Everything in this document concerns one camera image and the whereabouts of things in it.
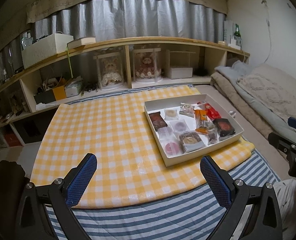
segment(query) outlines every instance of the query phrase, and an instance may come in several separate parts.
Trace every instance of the cardboard box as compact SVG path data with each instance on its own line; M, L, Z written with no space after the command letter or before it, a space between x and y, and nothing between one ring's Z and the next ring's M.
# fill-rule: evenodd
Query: cardboard box
M41 94L35 95L34 99L37 104L44 103L48 104L54 101L67 98L65 92L65 85L67 81L64 78L61 78L59 83L51 90L45 91Z
M222 118L228 119L229 122L231 123L231 125L235 128L235 135L233 135L232 137L230 137L226 140L217 142L215 144L206 146L204 148L201 148L201 149L198 149L198 150L195 150L192 152L168 157L161 145L159 137L152 125L151 119L148 114L160 111L161 116L164 117L163 109L172 108L172 107L180 107L182 102L194 105L197 102L201 102L201 101L206 101L206 102L210 103L211 106L217 110L217 112L221 115ZM144 102L144 108L145 108L145 114L146 114L148 123L150 125L153 136L155 137L156 143L158 145L159 151L161 153L161 156L164 160L166 167L206 155L207 153L213 152L213 151L218 150L224 146L227 146L228 144L231 144L231 143L237 141L240 138L240 136L242 135L242 133L244 132L243 128L238 124L238 122L227 111L225 111L215 100L213 100L207 94L146 101L146 102ZM195 125L195 118L188 117L185 115L179 115L179 116L181 119L185 120L185 122L187 123L187 125L190 129L191 129L192 123L194 123L194 125Z
M22 51L24 68L28 68L48 57L54 56L67 50L67 43L73 41L73 36L54 33Z

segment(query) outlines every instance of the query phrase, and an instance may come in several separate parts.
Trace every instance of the white tray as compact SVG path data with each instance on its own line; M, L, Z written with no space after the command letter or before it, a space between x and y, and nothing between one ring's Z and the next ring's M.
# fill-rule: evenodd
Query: white tray
M231 125L235 128L235 135L233 135L232 137L230 137L226 140L223 140L221 142L217 142L217 143L209 145L209 146L207 146L206 136L201 135L200 138L203 140L206 147L204 147L202 149L198 149L196 151L185 153L182 155L171 156L171 157L167 156L167 154L165 153L165 151L159 141L159 135L155 131L148 114L160 111L161 117L164 118L165 113L164 113L163 109L169 109L169 108L179 109L181 103L195 105L197 102L200 102L200 101L206 101L213 108L215 108L217 110L217 112L221 115L222 118L228 119L229 122L231 123ZM239 123L227 111L225 111L215 100L213 100L207 94L146 101L146 102L144 102L144 107L145 107L145 114L146 114L148 123L150 125L153 136L155 137L155 140L157 142L158 148L160 150L161 156L165 162L166 167L206 155L207 153L210 153L210 152L218 150L224 146L227 146L228 144L237 141L240 138L240 136L242 135L242 133L244 132L243 128L239 125ZM195 130L195 128L196 128L195 118L188 117L188 116L185 116L182 114L179 115L179 118L184 119L186 121L190 130Z

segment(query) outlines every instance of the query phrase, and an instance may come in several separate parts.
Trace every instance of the white wall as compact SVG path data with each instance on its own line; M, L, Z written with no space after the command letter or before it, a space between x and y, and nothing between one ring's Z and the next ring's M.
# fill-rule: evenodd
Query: white wall
M267 10L262 0L228 0L227 19L239 24L243 50L251 54L249 64L258 65L269 54ZM289 0L266 0L272 51L267 64L296 78L296 9Z

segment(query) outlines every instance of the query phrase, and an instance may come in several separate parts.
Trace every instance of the power cord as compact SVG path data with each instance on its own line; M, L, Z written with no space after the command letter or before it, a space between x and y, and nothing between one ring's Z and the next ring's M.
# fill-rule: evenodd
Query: power cord
M270 22L269 22L269 11L268 11L268 5L267 5L267 1L266 0L261 0L261 4L265 5L266 11L267 11L267 18L266 18L266 23L267 23L267 27L268 27L268 33L269 33L269 42L270 42L270 49L269 49L269 53L268 56L266 58L266 60L264 61L264 63L267 62L267 60L270 57L271 54L271 50L272 50L272 43L271 43L271 34L270 34Z

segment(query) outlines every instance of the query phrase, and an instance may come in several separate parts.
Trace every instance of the book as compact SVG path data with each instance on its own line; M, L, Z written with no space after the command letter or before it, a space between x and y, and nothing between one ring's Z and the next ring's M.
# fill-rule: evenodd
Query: book
M73 40L67 44L68 49L74 49L79 46L96 43L96 37L84 37L77 40Z

